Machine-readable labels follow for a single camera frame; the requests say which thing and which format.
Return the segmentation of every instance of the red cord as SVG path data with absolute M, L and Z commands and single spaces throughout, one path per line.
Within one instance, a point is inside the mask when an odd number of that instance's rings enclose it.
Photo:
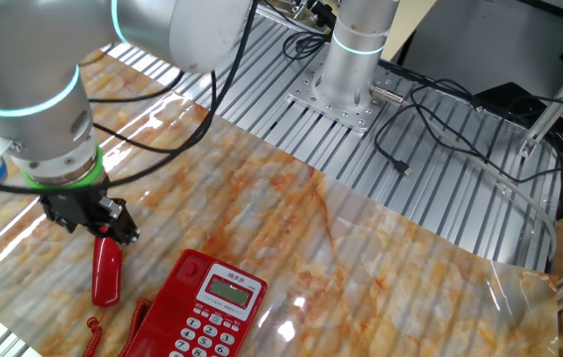
M 143 322 L 143 318 L 145 317 L 145 312 L 148 306 L 152 303 L 144 298 L 141 298 L 136 302 L 136 309 L 134 309 L 134 314 L 132 315 L 132 323 L 130 324 L 130 334 L 127 337 L 127 342 L 125 343 L 125 347 L 121 353 L 119 353 L 119 357 L 127 356 L 127 353 L 132 346 L 132 341 L 136 336 L 136 333 L 139 331 L 139 327 Z M 85 351 L 83 352 L 83 357 L 93 357 L 94 353 L 96 352 L 96 348 L 99 346 L 101 342 L 101 337 L 103 336 L 103 328 L 99 326 L 100 320 L 97 320 L 96 317 L 90 317 L 87 320 L 87 326 L 92 330 L 92 338 L 90 342 L 85 347 Z
M 96 348 L 101 342 L 101 337 L 103 336 L 103 328 L 99 326 L 99 321 L 96 319 L 96 317 L 90 317 L 87 320 L 87 326 L 92 330 L 92 338 L 87 344 L 87 347 L 85 347 L 83 357 L 92 357 L 94 356 L 94 352 L 96 352 Z
M 145 309 L 151 304 L 151 302 L 145 300 L 144 298 L 141 298 L 136 302 L 136 309 L 132 315 L 132 323 L 130 323 L 130 334 L 127 336 L 127 342 L 125 343 L 125 347 L 123 347 L 121 353 L 119 353 L 119 357 L 127 356 L 127 352 L 132 346 L 132 341 L 134 340 L 136 333 L 139 331 L 141 322 L 143 322 L 143 318 L 145 317 Z

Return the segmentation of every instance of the green ring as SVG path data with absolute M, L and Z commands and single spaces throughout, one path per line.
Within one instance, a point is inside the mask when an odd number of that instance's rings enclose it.
M 101 173 L 103 173 L 103 152 L 101 151 L 100 147 L 96 147 L 96 164 L 94 165 L 94 169 L 88 174 L 85 178 L 81 180 L 64 186 L 63 188 L 80 188 L 86 187 L 93 183 L 95 183 L 100 177 Z M 37 189 L 47 189 L 47 188 L 59 188 L 58 186 L 45 186 L 35 182 L 32 178 L 30 178 L 26 173 L 22 172 L 22 176 L 26 181 L 26 184 L 32 188 Z

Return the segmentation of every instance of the bolt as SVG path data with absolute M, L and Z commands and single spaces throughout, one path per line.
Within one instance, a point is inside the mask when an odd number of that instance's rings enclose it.
M 132 239 L 131 239 L 132 243 L 138 242 L 140 236 L 141 236 L 141 230 L 136 228 L 134 233 L 132 233 Z
M 22 150 L 24 150 L 24 144 L 22 144 L 21 142 L 14 141 L 11 143 L 11 151 L 20 153 L 22 152 Z

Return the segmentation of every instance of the red telephone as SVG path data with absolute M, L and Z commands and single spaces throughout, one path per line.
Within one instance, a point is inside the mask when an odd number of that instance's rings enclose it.
M 244 271 L 185 250 L 141 324 L 128 356 L 237 356 L 267 287 Z

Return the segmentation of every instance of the red handset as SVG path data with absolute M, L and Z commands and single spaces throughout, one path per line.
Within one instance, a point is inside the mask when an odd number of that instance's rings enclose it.
M 121 273 L 123 252 L 109 238 L 94 240 L 92 258 L 92 303 L 97 306 L 112 306 L 121 299 Z

